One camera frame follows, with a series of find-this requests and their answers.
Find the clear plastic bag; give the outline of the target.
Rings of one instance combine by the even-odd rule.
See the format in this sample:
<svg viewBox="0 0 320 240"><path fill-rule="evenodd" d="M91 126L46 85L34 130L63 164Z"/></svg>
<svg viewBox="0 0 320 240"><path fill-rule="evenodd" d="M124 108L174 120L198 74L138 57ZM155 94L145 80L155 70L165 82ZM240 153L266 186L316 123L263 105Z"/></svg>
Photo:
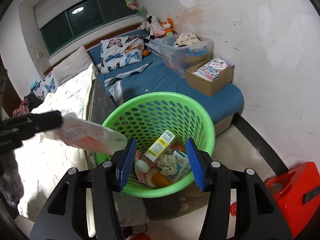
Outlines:
<svg viewBox="0 0 320 240"><path fill-rule="evenodd" d="M135 174L140 183L148 185L146 174L153 167L154 164L148 158L144 157L140 150L137 150L135 153L134 168Z"/></svg>

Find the dark clothes pile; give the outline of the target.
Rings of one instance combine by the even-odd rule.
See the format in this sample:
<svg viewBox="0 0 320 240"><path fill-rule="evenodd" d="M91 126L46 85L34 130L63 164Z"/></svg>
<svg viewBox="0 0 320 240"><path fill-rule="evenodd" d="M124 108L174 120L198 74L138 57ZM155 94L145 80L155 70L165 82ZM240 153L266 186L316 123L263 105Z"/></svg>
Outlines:
<svg viewBox="0 0 320 240"><path fill-rule="evenodd" d="M43 99L39 98L31 91L30 94L24 97L19 107L13 111L13 116L29 114L33 109L39 107L43 103Z"/></svg>

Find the red instant noodle cup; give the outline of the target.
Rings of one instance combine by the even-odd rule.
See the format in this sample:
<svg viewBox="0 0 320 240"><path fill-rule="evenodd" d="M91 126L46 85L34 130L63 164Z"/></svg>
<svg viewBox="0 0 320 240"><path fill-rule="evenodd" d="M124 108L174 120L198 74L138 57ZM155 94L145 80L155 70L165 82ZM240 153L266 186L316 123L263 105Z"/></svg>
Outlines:
<svg viewBox="0 0 320 240"><path fill-rule="evenodd" d="M163 188L172 185L172 182L159 169L152 168L145 175L146 184L154 188Z"/></svg>

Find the clear bottle yellow green label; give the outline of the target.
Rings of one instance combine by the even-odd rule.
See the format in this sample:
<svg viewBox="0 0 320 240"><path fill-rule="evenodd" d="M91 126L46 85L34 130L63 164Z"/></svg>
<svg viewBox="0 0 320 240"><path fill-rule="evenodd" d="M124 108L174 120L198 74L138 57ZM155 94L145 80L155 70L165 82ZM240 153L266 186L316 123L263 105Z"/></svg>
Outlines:
<svg viewBox="0 0 320 240"><path fill-rule="evenodd" d="M169 146L175 141L176 135L170 130L165 130L162 135L143 154L146 159L155 163Z"/></svg>

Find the blue sofa cushion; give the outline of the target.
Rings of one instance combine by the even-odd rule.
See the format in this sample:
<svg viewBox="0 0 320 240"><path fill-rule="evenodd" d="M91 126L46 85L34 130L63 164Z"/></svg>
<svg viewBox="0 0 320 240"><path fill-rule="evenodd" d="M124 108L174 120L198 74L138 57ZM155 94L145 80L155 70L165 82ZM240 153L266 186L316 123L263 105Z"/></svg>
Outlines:
<svg viewBox="0 0 320 240"><path fill-rule="evenodd" d="M117 106L137 96L151 92L174 92L186 95L200 103L213 123L242 111L244 97L238 87L229 83L215 95L208 97L187 84L187 80L170 70L163 60L152 53L139 63L117 69L114 73L100 73L101 82L125 76L104 85L107 94Z"/></svg>

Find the green perforated plastic basket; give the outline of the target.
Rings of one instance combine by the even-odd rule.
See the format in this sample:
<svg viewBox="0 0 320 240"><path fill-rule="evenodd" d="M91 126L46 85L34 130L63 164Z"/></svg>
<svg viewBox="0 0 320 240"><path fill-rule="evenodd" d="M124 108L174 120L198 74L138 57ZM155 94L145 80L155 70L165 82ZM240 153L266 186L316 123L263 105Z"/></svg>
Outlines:
<svg viewBox="0 0 320 240"><path fill-rule="evenodd" d="M215 146L215 128L208 112L196 100L173 92L135 97L117 107L103 126L135 138L141 151L146 151L167 129L182 146L193 138L198 149L209 155Z"/></svg>

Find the dark window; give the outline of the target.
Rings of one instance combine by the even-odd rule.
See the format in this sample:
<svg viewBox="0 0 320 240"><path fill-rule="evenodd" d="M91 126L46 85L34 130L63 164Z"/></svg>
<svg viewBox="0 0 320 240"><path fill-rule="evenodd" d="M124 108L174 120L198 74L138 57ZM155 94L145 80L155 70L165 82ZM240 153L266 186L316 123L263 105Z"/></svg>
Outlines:
<svg viewBox="0 0 320 240"><path fill-rule="evenodd" d="M102 25L134 15L125 0L83 0L40 28L49 55Z"/></svg>

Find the red foam fruit net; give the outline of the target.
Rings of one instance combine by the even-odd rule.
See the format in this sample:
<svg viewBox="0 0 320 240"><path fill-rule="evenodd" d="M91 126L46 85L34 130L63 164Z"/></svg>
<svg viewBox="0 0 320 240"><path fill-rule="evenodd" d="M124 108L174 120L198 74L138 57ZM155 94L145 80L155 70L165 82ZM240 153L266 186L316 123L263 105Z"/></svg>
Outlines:
<svg viewBox="0 0 320 240"><path fill-rule="evenodd" d="M174 143L170 146L173 151L183 152L185 153L185 147L180 143Z"/></svg>

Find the clear plastic storage bin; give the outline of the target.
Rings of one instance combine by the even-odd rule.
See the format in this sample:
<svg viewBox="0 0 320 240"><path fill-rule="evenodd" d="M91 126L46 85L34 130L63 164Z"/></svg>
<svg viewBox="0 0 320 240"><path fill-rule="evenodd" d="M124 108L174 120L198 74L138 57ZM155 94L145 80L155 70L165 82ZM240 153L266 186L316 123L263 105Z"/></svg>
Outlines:
<svg viewBox="0 0 320 240"><path fill-rule="evenodd" d="M179 76L185 77L186 70L213 56L214 42L210 38L199 37L199 43L176 47L174 43L177 38L177 35L156 38L146 45L157 52L164 64Z"/></svg>

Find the black white cow plush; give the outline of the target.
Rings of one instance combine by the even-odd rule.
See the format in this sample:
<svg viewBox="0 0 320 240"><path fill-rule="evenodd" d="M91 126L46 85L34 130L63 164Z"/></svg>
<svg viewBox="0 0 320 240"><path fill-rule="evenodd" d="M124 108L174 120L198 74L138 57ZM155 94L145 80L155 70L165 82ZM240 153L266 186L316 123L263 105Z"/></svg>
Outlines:
<svg viewBox="0 0 320 240"><path fill-rule="evenodd" d="M147 36L144 38L145 43L149 43L155 38L163 37L165 30L155 15L148 15L147 21L143 23L146 23L144 30L148 31Z"/></svg>

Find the white tissue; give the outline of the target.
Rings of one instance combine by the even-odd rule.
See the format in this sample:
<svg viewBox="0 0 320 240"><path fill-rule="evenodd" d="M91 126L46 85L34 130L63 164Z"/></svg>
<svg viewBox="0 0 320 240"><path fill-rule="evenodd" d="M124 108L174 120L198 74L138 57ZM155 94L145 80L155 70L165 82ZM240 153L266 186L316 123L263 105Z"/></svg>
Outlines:
<svg viewBox="0 0 320 240"><path fill-rule="evenodd" d="M157 161L157 167L161 170L160 173L164 176L172 176L177 171L176 159L173 155L164 154Z"/></svg>

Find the hanging colourful flower decoration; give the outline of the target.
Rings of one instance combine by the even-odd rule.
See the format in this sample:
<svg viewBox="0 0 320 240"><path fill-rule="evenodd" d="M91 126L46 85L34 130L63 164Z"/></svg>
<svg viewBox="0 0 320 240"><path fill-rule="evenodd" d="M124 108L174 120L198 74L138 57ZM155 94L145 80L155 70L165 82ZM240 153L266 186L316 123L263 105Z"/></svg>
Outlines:
<svg viewBox="0 0 320 240"><path fill-rule="evenodd" d="M125 2L126 2L126 6L129 9L135 11L136 14L139 17L143 18L145 21L147 20L146 13L143 11L142 8L139 7L139 4L138 4L138 2L136 0L125 0Z"/></svg>

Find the left butterfly pillow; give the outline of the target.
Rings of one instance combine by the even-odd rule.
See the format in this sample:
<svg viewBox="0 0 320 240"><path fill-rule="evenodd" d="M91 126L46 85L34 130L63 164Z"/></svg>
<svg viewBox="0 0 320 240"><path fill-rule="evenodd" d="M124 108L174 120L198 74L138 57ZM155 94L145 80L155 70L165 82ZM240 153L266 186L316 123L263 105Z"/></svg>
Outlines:
<svg viewBox="0 0 320 240"><path fill-rule="evenodd" d="M40 81L38 81L31 92L39 99L44 100L49 93L55 93L60 85L60 81L57 79L53 72L49 72Z"/></svg>

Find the white blue milk carton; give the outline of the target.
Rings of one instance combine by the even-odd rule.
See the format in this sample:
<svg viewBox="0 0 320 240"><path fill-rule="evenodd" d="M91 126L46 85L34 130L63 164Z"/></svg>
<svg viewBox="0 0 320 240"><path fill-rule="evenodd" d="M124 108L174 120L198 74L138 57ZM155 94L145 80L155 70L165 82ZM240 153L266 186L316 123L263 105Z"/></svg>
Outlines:
<svg viewBox="0 0 320 240"><path fill-rule="evenodd" d="M185 153L174 150L172 156L175 158L177 165L175 174L171 176L172 182L175 183L184 178L191 168L189 159Z"/></svg>

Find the pink snack wrapper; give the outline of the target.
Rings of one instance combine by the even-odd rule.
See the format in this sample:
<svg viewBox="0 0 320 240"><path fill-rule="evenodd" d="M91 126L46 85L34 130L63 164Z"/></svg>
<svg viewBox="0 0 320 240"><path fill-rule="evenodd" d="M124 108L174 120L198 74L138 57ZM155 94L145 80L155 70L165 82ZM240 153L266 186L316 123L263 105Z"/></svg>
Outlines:
<svg viewBox="0 0 320 240"><path fill-rule="evenodd" d="M45 136L52 140L64 142L88 152L113 155L123 150L127 145L127 138L107 127L76 117L74 113L62 116L60 128L45 132Z"/></svg>

